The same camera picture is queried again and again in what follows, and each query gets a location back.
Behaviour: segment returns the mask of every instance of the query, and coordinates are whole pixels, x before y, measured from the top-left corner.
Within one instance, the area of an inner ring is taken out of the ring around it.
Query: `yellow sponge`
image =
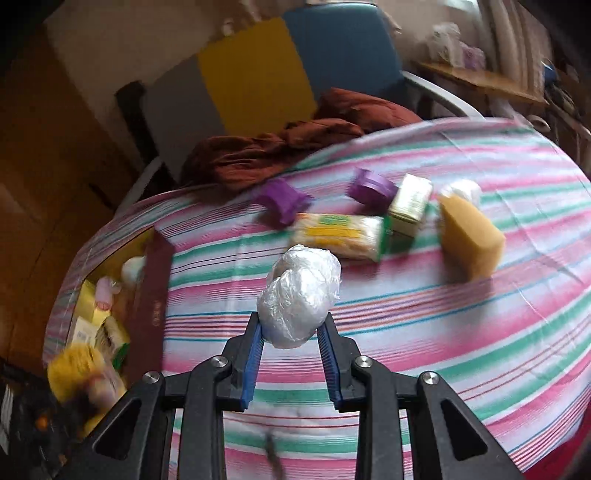
[[[501,260],[505,235],[474,205],[452,195],[439,197],[441,247],[468,279],[490,277]]]

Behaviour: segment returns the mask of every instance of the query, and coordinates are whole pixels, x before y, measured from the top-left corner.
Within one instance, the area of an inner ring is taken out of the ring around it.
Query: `metal screw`
[[[214,367],[225,367],[228,364],[228,359],[222,355],[213,356],[211,359],[211,363]]]
[[[439,383],[439,375],[435,372],[425,372],[421,375],[423,381],[428,385],[437,385]]]
[[[373,364],[373,360],[370,357],[361,355],[355,359],[355,363],[359,365],[361,368],[369,368]]]
[[[144,373],[142,380],[146,383],[156,383],[160,380],[160,374],[158,372],[146,372]]]

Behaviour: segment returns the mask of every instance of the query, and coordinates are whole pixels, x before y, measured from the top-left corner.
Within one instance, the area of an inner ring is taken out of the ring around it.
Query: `plastic bag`
[[[342,258],[367,258],[379,262],[385,232],[384,218],[379,216],[298,213],[291,241],[328,248]]]
[[[290,248],[256,301],[263,337],[276,348],[303,345],[339,299],[339,287],[340,263],[328,250]]]
[[[431,61],[447,63],[454,68],[464,67],[460,29],[455,23],[444,22],[433,25],[433,33],[427,45]]]
[[[444,197],[450,197],[454,194],[458,195],[478,208],[480,206],[482,189],[480,188],[480,185],[473,180],[461,179],[445,185],[441,189],[440,194]]]

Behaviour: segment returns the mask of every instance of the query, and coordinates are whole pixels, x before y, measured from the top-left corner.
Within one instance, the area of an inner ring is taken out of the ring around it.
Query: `wooden cabinet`
[[[136,176],[40,28],[0,79],[1,358],[43,369],[63,277]]]

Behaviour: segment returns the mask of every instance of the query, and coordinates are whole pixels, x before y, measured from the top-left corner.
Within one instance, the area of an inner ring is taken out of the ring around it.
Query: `striped tablecloth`
[[[547,139],[503,119],[445,119],[330,147],[283,177],[313,195],[312,212],[357,213],[345,195],[355,167],[394,182],[427,177],[435,191],[477,181],[482,210],[506,235],[491,280],[458,283],[443,261],[433,196],[411,250],[393,242],[379,265],[343,261],[341,334],[393,371],[433,369],[467,402],[520,469],[576,431],[591,397],[591,196],[576,165]],[[214,187],[136,204],[78,253],[47,326],[44,359],[64,346],[83,277],[148,225],[175,246],[164,340],[166,373],[184,372],[243,332],[289,231],[265,222],[246,192],[225,201]],[[181,416],[177,417],[177,430]],[[264,434],[274,432],[288,478],[351,479],[358,417],[330,403],[315,339],[266,345],[255,399],[225,414],[228,478],[270,478]],[[402,418],[405,471],[408,429]],[[171,476],[176,473],[178,435]]]

